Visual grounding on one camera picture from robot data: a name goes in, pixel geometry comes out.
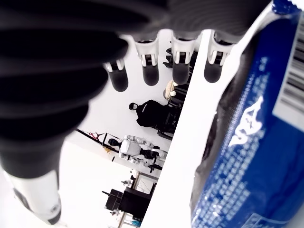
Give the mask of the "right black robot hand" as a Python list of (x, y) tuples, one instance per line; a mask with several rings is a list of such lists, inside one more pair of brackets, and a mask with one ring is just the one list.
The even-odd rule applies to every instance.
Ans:
[(174, 56), (205, 29), (239, 41), (267, 0), (3, 0), (0, 3), (0, 164), (23, 206), (60, 220), (59, 161), (65, 138), (104, 88), (104, 64), (161, 29)]

